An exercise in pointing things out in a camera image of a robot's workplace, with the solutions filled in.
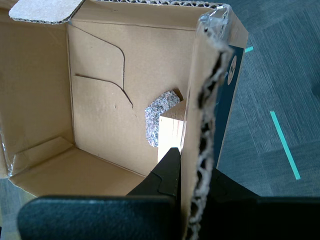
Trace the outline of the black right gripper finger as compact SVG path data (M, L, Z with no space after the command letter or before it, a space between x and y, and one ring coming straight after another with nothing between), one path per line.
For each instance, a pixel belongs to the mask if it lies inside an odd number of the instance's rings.
M171 148L126 196L44 196L18 213L23 240L179 240L180 151Z
M201 240L318 240L318 197L260 196L216 168L200 222Z

